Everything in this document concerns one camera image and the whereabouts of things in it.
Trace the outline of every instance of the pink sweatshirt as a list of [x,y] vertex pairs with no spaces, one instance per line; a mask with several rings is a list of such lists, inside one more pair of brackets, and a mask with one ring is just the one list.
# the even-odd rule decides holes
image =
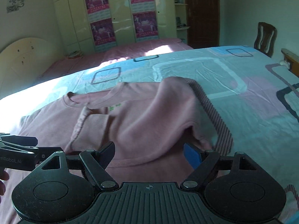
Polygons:
[[[192,172],[183,156],[183,143],[200,140],[201,149],[211,149],[200,132],[199,107],[184,78],[169,77],[161,83],[121,82],[101,92],[68,93],[24,117],[19,135],[34,136],[37,146],[61,147],[66,153],[97,150],[113,141],[115,157],[106,171],[119,184],[180,183]],[[10,180],[5,182],[0,220],[15,224],[19,218],[11,193],[29,172],[7,171]]]

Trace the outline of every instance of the wall lamp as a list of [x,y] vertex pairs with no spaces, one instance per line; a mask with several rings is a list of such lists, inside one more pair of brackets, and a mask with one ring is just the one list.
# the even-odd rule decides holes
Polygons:
[[7,13],[18,11],[20,7],[25,5],[24,0],[9,0],[12,3],[12,6],[7,7]]

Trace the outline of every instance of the chair backrest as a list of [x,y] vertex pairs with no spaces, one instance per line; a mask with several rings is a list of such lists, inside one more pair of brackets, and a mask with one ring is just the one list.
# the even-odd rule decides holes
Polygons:
[[269,57],[272,57],[276,37],[277,29],[273,25],[259,22],[258,36],[255,40],[255,49],[259,50]]

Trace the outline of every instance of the human hand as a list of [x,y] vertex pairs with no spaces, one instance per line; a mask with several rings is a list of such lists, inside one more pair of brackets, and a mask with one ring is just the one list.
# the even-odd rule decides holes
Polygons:
[[4,195],[5,193],[5,184],[1,181],[1,180],[4,180],[4,181],[7,181],[9,179],[9,175],[7,172],[5,172],[4,170],[2,172],[0,172],[0,195]]

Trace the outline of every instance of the silver screw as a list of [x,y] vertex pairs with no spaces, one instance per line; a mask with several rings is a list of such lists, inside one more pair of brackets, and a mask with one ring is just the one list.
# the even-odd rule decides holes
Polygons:
[[114,181],[110,181],[110,180],[107,180],[107,181],[104,181],[101,186],[103,188],[113,188],[114,186],[116,186],[116,183]]
[[186,188],[195,188],[198,184],[195,182],[195,181],[185,181],[183,183],[183,186],[186,187]]

